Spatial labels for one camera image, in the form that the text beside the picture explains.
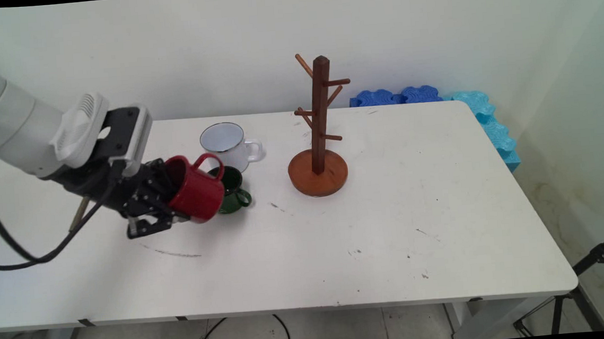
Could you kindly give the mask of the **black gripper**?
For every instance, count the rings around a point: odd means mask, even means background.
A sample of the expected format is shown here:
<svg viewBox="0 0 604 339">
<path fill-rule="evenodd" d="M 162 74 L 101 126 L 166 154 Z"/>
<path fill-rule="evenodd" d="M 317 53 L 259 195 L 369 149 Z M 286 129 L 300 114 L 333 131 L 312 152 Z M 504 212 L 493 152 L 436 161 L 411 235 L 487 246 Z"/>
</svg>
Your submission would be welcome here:
<svg viewBox="0 0 604 339">
<path fill-rule="evenodd" d="M 174 196 L 177 185 L 171 180 L 165 160 L 158 158 L 141 164 L 132 175 L 124 175 L 125 163 L 97 161 L 80 168 L 60 167 L 47 178 L 75 195 L 92 201 L 93 207 L 80 222 L 87 221 L 101 208 L 116 211 L 128 221 L 126 236 L 137 239 L 171 229 L 175 223 L 189 221 L 189 216 L 172 210 L 157 198 Z"/>
</svg>

